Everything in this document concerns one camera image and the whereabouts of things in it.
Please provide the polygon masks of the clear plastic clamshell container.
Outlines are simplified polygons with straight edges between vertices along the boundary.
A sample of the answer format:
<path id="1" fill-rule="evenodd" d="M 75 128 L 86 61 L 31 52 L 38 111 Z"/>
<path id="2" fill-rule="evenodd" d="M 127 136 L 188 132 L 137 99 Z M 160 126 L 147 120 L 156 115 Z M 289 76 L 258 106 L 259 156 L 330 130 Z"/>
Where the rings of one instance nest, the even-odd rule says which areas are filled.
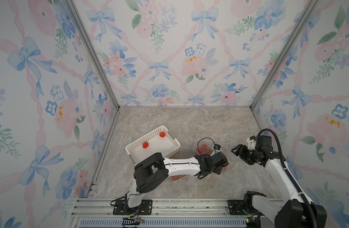
<path id="1" fill-rule="evenodd" d="M 172 176 L 172 181 L 175 182 L 175 181 L 178 181 L 182 178 L 186 177 L 186 175 L 175 175 L 175 176 Z"/>

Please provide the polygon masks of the white perforated plastic basket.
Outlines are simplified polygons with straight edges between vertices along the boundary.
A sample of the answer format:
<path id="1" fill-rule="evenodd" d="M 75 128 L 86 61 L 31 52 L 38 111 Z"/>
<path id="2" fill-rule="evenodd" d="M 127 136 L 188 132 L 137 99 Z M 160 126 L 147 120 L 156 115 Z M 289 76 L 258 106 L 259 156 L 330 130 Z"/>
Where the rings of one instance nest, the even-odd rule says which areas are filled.
<path id="1" fill-rule="evenodd" d="M 166 136 L 164 138 L 160 137 L 161 132 L 165 132 Z M 149 144 L 146 149 L 143 148 L 144 142 Z M 138 164 L 155 153 L 161 153 L 163 157 L 170 158 L 178 152 L 180 146 L 180 142 L 172 138 L 168 133 L 168 129 L 161 125 L 127 145 L 125 150 L 132 162 Z"/>

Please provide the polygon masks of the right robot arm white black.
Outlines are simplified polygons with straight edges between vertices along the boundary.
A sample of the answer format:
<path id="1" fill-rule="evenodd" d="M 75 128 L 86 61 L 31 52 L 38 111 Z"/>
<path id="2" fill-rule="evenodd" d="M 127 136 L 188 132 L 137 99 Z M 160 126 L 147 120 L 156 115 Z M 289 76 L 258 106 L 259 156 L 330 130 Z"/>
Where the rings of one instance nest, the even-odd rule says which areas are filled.
<path id="1" fill-rule="evenodd" d="M 248 191 L 235 208 L 248 215 L 263 215 L 276 228 L 323 228 L 327 212 L 317 205 L 301 188 L 285 164 L 282 150 L 272 151 L 268 146 L 248 148 L 239 144 L 232 153 L 248 165 L 260 164 L 269 172 L 278 187 L 283 206 L 279 206 L 260 192 Z"/>

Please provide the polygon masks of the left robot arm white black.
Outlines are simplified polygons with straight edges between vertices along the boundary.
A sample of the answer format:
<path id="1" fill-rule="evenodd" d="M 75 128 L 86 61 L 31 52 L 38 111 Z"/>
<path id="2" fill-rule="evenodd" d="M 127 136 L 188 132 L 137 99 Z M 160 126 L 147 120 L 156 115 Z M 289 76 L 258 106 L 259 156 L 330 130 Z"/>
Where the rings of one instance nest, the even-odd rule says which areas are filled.
<path id="1" fill-rule="evenodd" d="M 196 155 L 187 159 L 164 158 L 155 153 L 134 168 L 134 180 L 125 200 L 129 209 L 138 207 L 144 195 L 157 188 L 166 178 L 180 175 L 202 179 L 211 173 L 221 174 L 228 160 L 222 152 L 214 155 Z"/>

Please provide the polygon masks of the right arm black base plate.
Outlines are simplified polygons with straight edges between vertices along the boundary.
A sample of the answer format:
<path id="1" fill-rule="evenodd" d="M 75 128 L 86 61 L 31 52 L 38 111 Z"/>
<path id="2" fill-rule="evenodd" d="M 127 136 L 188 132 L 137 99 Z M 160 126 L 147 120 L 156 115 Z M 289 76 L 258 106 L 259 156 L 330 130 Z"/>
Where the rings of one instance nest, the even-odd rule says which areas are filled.
<path id="1" fill-rule="evenodd" d="M 254 215 L 263 215 L 259 210 L 256 210 L 253 206 L 253 200 L 244 200 L 244 199 L 231 199 L 227 201 L 228 208 L 227 212 L 230 215 L 239 215 L 239 216 L 254 216 Z"/>

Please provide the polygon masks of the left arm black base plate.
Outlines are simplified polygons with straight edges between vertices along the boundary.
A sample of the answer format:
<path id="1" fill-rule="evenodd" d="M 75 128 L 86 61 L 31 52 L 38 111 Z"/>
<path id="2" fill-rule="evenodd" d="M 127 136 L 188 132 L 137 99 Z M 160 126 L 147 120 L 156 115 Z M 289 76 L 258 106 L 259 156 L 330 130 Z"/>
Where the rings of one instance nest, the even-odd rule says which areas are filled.
<path id="1" fill-rule="evenodd" d="M 110 202 L 113 207 L 113 215 L 151 215 L 153 201 L 144 199 L 139 206 L 130 208 L 124 199 L 116 199 Z"/>

